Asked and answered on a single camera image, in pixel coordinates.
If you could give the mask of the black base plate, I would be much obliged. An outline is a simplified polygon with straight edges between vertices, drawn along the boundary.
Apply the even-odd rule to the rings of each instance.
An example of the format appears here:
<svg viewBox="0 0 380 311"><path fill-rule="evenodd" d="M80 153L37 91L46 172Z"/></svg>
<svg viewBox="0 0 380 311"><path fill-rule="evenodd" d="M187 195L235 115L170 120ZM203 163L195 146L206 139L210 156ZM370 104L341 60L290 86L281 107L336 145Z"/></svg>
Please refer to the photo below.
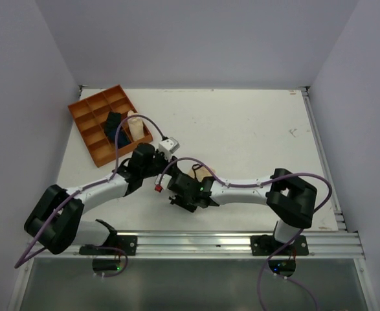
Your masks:
<svg viewBox="0 0 380 311"><path fill-rule="evenodd" d="M114 235L110 236L102 246L81 246L79 254L91 256L119 255L119 251L114 250L114 248L117 248L128 256L134 256L137 249L137 240L138 238L135 235Z"/></svg>
<svg viewBox="0 0 380 311"><path fill-rule="evenodd" d="M250 236L250 245L253 256L269 256L282 247L283 243L276 241L271 235L252 235ZM283 250L277 253L277 255L309 255L309 249L305 236L300 235L294 242L287 245Z"/></svg>

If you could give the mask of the rolled black underwear in tray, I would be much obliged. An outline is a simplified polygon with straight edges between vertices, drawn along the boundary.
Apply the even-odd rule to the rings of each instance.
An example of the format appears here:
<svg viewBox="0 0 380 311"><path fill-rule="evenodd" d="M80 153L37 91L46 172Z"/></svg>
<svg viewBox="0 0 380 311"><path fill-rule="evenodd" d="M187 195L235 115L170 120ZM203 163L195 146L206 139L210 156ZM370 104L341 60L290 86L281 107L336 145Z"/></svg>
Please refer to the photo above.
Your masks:
<svg viewBox="0 0 380 311"><path fill-rule="evenodd" d="M104 133L109 137L111 133L117 130L121 123L122 116L120 113L110 111L104 125Z"/></svg>

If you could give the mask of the aluminium right side rail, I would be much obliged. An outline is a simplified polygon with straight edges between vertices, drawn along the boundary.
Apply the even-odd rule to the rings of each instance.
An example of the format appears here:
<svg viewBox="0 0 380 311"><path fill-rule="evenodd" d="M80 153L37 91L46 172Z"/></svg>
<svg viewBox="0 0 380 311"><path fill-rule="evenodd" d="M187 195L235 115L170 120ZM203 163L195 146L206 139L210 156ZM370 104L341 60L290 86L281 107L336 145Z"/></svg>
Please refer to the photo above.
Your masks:
<svg viewBox="0 0 380 311"><path fill-rule="evenodd" d="M342 212L342 209L341 209L338 197L337 197L337 193L336 193L335 186L333 183L333 179L331 176L328 161L326 159L324 147L323 147L323 144L322 144L322 141L320 138L319 129L317 127L316 119L315 119L314 113L312 111L310 97L309 97L309 87L300 87L299 90L300 90L300 92L302 94L302 98L304 100L304 105L305 105L305 108L307 111L309 123L310 123L311 130L313 133L314 141L315 141L315 144L317 147L317 152L318 152L320 163L322 166L322 171L324 173L324 176L331 183L331 186L332 186L333 192L332 192L330 202L332 204L332 209L333 209L333 212L335 215L335 219L336 219L339 231L347 232L348 229L346 227L344 215L343 215L343 212Z"/></svg>

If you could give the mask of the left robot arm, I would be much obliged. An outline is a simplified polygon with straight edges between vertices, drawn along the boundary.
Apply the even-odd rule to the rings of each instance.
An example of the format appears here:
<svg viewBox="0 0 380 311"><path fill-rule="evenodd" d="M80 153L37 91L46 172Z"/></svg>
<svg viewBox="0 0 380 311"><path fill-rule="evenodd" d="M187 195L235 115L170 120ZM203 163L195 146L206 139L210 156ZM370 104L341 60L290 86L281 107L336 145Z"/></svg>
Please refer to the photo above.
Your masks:
<svg viewBox="0 0 380 311"><path fill-rule="evenodd" d="M121 163L102 179L66 189L51 185L28 216L24 230L57 255L78 240L76 236L80 230L101 225L104 232L96 236L94 246L105 255L114 252L117 238L109 233L108 226L98 221L81 226L83 213L135 192L146 178L161 174L179 147L173 138L162 140L157 148L149 143L140 143L127 163Z"/></svg>

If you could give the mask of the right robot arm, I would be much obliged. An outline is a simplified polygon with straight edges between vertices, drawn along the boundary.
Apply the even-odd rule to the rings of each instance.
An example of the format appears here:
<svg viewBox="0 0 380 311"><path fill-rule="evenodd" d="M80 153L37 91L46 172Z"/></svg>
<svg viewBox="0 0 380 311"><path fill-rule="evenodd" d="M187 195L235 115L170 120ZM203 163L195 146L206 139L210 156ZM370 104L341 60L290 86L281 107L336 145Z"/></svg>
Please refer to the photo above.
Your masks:
<svg viewBox="0 0 380 311"><path fill-rule="evenodd" d="M268 178L256 179L249 187L246 181L241 187L232 187L231 182L223 184L212 176L201 181L182 172L176 173L162 183L173 196L172 204L191 213L198 207L218 207L231 203L249 203L268 206L278 217L271 247L278 254L286 254L294 246L298 232L312 225L317 188L300 177L287 176L290 171L277 168Z"/></svg>

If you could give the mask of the beige underwear with dark trim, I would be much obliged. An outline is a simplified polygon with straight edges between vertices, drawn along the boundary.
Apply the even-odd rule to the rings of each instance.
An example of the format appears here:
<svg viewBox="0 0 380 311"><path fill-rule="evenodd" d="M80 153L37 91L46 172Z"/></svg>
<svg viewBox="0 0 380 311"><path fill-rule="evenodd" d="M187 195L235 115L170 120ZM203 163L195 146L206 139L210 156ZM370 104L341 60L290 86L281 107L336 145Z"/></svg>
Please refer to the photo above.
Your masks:
<svg viewBox="0 0 380 311"><path fill-rule="evenodd" d="M191 169L188 171L188 175L201 182L205 177L212 177L216 171L212 169L212 172L210 172L208 169L206 169L204 166L200 164L194 164L191 166Z"/></svg>

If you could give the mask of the rolled beige underwear in tray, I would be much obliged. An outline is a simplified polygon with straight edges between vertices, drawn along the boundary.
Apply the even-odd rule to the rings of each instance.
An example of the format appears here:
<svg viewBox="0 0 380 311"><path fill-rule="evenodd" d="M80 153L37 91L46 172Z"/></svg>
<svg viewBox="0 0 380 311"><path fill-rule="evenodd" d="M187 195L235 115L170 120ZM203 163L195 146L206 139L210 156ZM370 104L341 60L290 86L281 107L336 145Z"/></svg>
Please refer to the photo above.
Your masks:
<svg viewBox="0 0 380 311"><path fill-rule="evenodd" d="M128 127L133 141L144 138L144 123L140 117L134 117L137 113L133 110L128 111Z"/></svg>

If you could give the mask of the orange compartment tray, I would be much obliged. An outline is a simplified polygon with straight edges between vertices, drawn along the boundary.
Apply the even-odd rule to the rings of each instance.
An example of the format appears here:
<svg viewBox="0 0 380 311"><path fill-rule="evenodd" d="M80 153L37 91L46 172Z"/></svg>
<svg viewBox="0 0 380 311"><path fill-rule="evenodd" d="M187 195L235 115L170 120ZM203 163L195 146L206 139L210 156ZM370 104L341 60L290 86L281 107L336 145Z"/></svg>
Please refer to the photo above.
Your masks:
<svg viewBox="0 0 380 311"><path fill-rule="evenodd" d="M115 160L115 155L124 156L132 152L139 143L150 143L153 136L144 126L144 138L133 141L125 118L128 111L136 111L134 105L120 85L92 91L82 91L80 100L70 104L68 109L73 117L74 123L80 132L80 136L97 167L102 167ZM123 148L115 150L112 143L104 133L104 125L110 111L120 113L123 125L121 130L129 137L131 143Z"/></svg>

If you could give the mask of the rolled navy underwear in tray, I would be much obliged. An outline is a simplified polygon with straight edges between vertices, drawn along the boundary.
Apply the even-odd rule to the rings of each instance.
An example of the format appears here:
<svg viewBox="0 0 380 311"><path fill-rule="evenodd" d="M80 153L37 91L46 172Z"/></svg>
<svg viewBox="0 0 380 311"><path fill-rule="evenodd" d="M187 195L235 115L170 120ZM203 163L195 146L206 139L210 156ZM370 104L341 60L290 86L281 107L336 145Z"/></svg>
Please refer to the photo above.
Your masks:
<svg viewBox="0 0 380 311"><path fill-rule="evenodd" d="M123 130L120 130L118 136L116 137L116 130L112 130L107 134L108 139L112 143L117 143L118 148L123 148L131 143L129 137L124 133Z"/></svg>

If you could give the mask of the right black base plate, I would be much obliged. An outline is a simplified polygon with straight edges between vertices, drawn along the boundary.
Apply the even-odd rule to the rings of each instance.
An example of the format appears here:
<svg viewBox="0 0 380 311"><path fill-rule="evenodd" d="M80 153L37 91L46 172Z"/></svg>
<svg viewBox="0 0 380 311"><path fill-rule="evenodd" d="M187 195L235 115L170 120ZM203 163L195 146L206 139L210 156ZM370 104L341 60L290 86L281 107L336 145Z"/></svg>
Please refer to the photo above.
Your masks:
<svg viewBox="0 0 380 311"><path fill-rule="evenodd" d="M271 235L252 235L250 236L250 245L253 256L269 256L282 247L283 243L276 241ZM309 249L305 236L300 235L294 242L287 245L283 250L277 253L277 255L309 255Z"/></svg>

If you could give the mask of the aluminium rail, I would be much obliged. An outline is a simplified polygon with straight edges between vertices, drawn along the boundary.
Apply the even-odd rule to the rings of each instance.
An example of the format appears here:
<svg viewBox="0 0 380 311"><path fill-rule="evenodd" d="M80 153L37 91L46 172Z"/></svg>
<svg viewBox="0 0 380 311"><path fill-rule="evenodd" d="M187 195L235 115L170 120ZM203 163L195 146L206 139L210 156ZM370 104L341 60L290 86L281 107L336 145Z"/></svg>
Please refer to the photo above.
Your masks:
<svg viewBox="0 0 380 311"><path fill-rule="evenodd" d="M322 171L324 173L324 176L331 183L331 186L332 186L333 192L332 192L330 202L332 204L332 209L333 209L333 212L335 215L335 219L336 219L339 231L347 232L348 229L346 227L344 215L343 215L343 212L342 212L342 209L341 209L338 197L337 197L337 193L336 193L335 186L333 183L333 179L331 176L328 161L326 159L324 147L323 147L323 144L322 144L322 141L320 138L319 129L317 127L316 119L315 119L314 113L312 111L310 97L309 97L309 87L300 87L299 90L300 90L300 92L302 94L302 98L304 100L304 105L305 105L305 108L307 111L309 123L310 123L311 130L313 133L314 141L315 141L315 144L317 147L317 152L318 152L320 163L322 166Z"/></svg>
<svg viewBox="0 0 380 311"><path fill-rule="evenodd" d="M173 231L119 231L117 235L137 236L136 257L171 258L247 258L252 255L250 236L271 235L270 232L173 232ZM309 255L274 258L308 257L316 259L362 259L363 247L357 233L344 231L305 232Z"/></svg>

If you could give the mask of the aluminium front rail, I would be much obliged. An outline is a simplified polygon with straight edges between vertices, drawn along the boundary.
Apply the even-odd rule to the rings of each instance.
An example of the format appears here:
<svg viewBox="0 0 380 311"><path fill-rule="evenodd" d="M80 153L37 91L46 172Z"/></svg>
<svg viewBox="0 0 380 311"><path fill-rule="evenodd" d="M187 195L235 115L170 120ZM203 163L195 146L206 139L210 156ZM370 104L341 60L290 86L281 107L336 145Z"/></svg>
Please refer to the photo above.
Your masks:
<svg viewBox="0 0 380 311"><path fill-rule="evenodd" d="M171 258L247 258L252 255L250 236L271 235L270 232L173 232L173 231L119 231L117 235L137 236L136 257ZM305 232L309 255L274 258L308 257L316 259L362 259L363 247L357 233L344 231Z"/></svg>

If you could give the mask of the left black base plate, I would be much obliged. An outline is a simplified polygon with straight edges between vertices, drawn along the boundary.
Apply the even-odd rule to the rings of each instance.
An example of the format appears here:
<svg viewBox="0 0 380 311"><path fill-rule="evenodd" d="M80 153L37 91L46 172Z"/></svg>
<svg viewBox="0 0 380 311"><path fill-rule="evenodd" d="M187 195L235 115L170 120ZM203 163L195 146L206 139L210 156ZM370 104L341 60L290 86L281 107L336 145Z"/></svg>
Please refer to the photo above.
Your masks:
<svg viewBox="0 0 380 311"><path fill-rule="evenodd" d="M114 250L114 248L117 248L128 256L134 256L137 249L137 240L138 238L135 235L114 235L110 236L102 246L81 246L79 254L91 256L119 255L119 251Z"/></svg>

